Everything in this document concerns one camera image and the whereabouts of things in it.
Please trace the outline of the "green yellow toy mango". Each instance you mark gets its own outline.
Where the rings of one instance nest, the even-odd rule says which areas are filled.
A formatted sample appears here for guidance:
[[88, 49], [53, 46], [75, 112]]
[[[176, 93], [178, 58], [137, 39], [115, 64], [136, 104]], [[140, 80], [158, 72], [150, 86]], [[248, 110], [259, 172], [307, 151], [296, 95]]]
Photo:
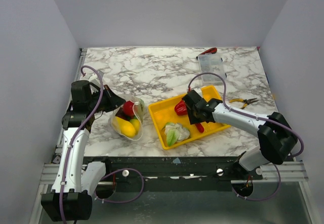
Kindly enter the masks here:
[[134, 127], [136, 134], [138, 134], [140, 127], [141, 127], [140, 121], [137, 118], [133, 118], [133, 119], [130, 119], [130, 123]]

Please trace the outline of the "clear dotted zip top bag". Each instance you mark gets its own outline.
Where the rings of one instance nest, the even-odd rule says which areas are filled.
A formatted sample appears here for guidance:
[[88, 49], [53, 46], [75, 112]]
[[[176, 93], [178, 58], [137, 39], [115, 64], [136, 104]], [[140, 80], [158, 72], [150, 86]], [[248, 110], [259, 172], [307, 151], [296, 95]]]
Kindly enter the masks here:
[[[144, 114], [145, 114], [144, 101], [139, 97], [128, 95], [128, 94], [121, 94], [118, 96], [125, 99], [126, 101], [134, 102], [133, 110], [134, 110], [135, 116], [129, 117], [129, 116], [124, 115], [123, 106], [121, 106], [121, 107], [117, 108], [116, 110], [113, 110], [113, 113], [111, 114], [110, 119], [109, 119], [110, 125], [111, 125], [112, 129], [120, 136], [122, 136], [130, 141], [138, 141], [142, 138], [142, 135], [143, 135], [143, 121], [144, 121]], [[129, 138], [129, 137], [123, 135], [120, 132], [120, 129], [119, 129], [119, 126], [118, 126], [118, 123], [117, 123], [115, 117], [120, 117], [127, 121], [130, 121], [130, 119], [133, 119], [133, 118], [137, 118], [141, 123], [141, 127], [140, 127], [138, 134], [135, 135], [133, 138]]]

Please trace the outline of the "red toy chili pepper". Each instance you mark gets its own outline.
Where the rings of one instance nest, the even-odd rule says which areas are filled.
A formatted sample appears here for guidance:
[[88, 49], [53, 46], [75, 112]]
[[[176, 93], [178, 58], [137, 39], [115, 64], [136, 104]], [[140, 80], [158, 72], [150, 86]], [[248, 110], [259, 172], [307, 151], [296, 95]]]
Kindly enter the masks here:
[[197, 123], [195, 126], [200, 133], [204, 133], [205, 129], [201, 123]]

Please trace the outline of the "red toy apple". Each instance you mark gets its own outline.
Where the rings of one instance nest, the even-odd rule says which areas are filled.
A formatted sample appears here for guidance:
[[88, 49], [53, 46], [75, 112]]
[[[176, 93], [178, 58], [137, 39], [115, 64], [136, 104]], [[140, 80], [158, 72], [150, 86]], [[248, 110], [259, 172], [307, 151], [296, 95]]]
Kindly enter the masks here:
[[123, 104], [123, 113], [126, 116], [133, 117], [135, 116], [134, 110], [133, 110], [134, 102], [132, 101], [126, 101]]

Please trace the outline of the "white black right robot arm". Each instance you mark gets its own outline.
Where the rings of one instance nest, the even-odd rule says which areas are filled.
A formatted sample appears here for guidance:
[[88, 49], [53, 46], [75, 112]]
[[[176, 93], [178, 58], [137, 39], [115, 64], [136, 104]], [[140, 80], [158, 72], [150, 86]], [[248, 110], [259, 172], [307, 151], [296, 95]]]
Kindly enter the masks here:
[[233, 174], [243, 180], [258, 166], [272, 163], [281, 165], [288, 158], [298, 138], [282, 114], [256, 114], [230, 107], [222, 100], [206, 101], [195, 90], [182, 100], [189, 121], [196, 123], [221, 123], [241, 129], [258, 138], [259, 146], [242, 153], [233, 166]]

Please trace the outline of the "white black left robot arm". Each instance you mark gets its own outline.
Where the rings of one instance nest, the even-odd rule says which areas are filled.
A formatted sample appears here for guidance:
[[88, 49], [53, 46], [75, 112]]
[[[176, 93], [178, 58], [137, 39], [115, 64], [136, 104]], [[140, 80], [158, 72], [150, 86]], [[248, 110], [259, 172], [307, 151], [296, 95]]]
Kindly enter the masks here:
[[104, 161], [88, 163], [82, 171], [85, 147], [95, 113], [111, 112], [125, 103], [107, 86], [87, 80], [71, 84], [71, 102], [62, 118], [63, 147], [58, 173], [51, 191], [44, 194], [41, 205], [50, 219], [57, 221], [88, 220], [92, 212], [92, 195], [99, 181], [112, 176]]

